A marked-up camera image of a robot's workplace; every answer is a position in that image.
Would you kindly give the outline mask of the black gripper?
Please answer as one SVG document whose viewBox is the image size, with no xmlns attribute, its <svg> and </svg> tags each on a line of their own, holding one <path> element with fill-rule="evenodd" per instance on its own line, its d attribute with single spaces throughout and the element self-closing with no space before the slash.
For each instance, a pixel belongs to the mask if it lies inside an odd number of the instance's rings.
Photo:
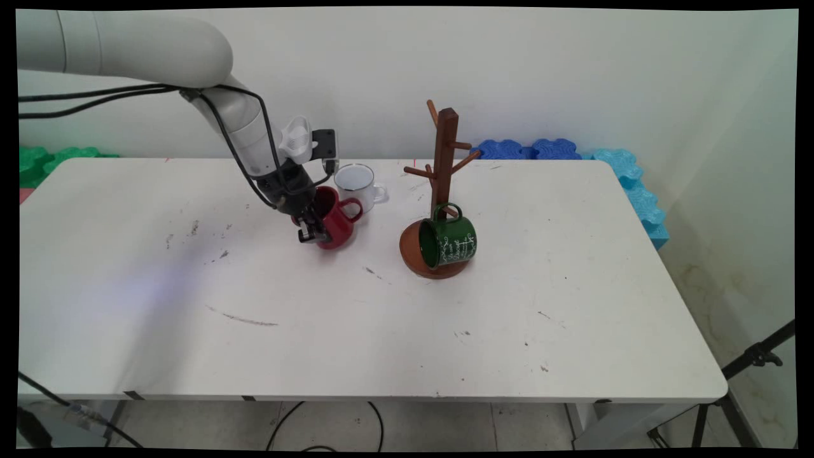
<svg viewBox="0 0 814 458">
<path fill-rule="evenodd" d="M 256 178 L 256 186 L 267 205 L 297 219 L 298 239 L 302 244 L 325 246 L 333 240 L 317 212 L 303 216 L 313 205 L 316 186 L 302 165 L 287 159 L 281 168 Z"/>
</svg>

